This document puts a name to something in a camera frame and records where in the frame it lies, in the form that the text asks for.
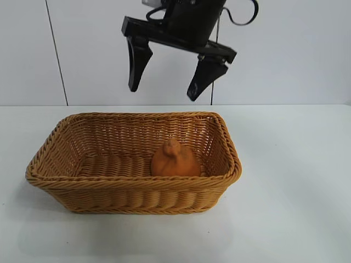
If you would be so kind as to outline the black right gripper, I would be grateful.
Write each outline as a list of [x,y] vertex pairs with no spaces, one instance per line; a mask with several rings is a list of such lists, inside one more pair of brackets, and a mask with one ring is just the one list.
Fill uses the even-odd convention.
[[149,42],[202,55],[187,90],[191,101],[226,74],[225,62],[232,63],[236,52],[209,40],[224,5],[225,1],[161,1],[145,20],[125,16],[122,33],[128,45],[130,91],[137,91],[153,55]]

